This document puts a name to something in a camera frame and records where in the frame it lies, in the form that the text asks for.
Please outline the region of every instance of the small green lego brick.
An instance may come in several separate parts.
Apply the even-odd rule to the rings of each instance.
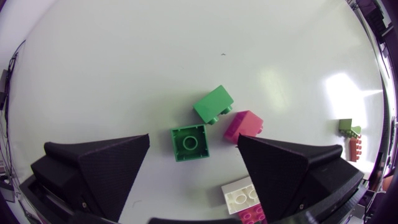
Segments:
[[[341,134],[346,136],[347,138],[358,138],[361,134],[361,127],[355,126],[352,127],[352,119],[341,119],[338,124],[338,129]]]
[[[175,128],[171,132],[177,162],[210,156],[204,124]]]
[[[227,114],[232,110],[233,102],[232,97],[220,85],[195,103],[193,108],[206,124],[215,124],[218,121],[219,114]]]

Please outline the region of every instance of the cable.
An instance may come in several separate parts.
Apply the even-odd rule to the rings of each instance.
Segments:
[[[21,44],[19,44],[19,46],[17,47],[17,49],[15,50],[14,54],[12,55],[9,64],[8,64],[8,71],[7,71],[7,77],[6,77],[6,86],[5,86],[5,90],[4,93],[6,94],[6,107],[4,109],[4,120],[6,121],[6,138],[7,138],[7,143],[3,141],[3,143],[6,145],[6,159],[9,160],[9,171],[10,171],[10,175],[12,177],[12,154],[11,154],[11,147],[10,147],[10,143],[9,143],[9,131],[8,131],[8,109],[9,109],[9,94],[10,94],[10,87],[11,87],[11,78],[12,78],[12,74],[14,72],[14,68],[15,68],[15,64],[17,61],[17,56],[18,56],[18,50],[20,49],[20,47],[26,42],[26,40],[22,41]]]

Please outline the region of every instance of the white lego brick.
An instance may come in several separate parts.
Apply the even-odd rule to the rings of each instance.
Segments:
[[[229,214],[240,212],[260,203],[250,177],[224,185],[221,189]]]

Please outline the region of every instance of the white surface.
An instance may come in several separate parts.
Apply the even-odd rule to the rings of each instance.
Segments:
[[[260,203],[250,177],[221,187],[229,214],[240,212]]]
[[[18,174],[31,175],[46,141],[149,133],[119,221],[230,217],[220,187],[248,172],[223,133],[243,110],[264,120],[259,137],[344,148],[338,120],[354,118],[372,162],[381,79],[354,17],[343,0],[59,1],[28,37],[12,81]],[[233,112],[207,127],[210,157],[176,162],[170,128],[201,123],[192,104],[220,84]]]
[[[0,12],[0,69],[56,0],[8,0]]]

